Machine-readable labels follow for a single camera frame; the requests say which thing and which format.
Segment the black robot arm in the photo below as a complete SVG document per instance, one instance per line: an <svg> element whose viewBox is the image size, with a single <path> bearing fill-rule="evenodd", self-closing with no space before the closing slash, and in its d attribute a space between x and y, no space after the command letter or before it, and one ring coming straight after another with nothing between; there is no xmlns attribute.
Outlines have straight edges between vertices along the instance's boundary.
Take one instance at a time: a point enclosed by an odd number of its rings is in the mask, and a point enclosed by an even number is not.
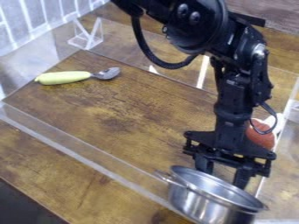
<svg viewBox="0 0 299 224"><path fill-rule="evenodd" d="M187 131L183 152L195 168L208 174L220 163L236 169L232 185L244 188L256 175L268 176L276 154L245 136L253 125L252 110L265 104L273 85L267 76L267 43L260 32L228 11L224 0L110 0L129 16L134 38L145 57L166 69L185 67L208 54L215 71L217 101L213 131ZM162 24L172 45L189 56L180 63L160 60L145 43L140 17Z"/></svg>

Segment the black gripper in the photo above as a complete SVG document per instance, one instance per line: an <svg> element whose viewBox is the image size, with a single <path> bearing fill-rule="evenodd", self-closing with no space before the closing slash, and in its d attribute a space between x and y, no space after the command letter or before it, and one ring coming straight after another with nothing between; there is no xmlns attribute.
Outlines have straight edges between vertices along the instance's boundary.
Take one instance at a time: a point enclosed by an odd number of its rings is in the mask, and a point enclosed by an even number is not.
<svg viewBox="0 0 299 224"><path fill-rule="evenodd" d="M236 169L232 185L245 189L256 175L268 177L276 154L244 137L215 131L185 131L183 153L192 156L197 171L212 174L213 164Z"/></svg>

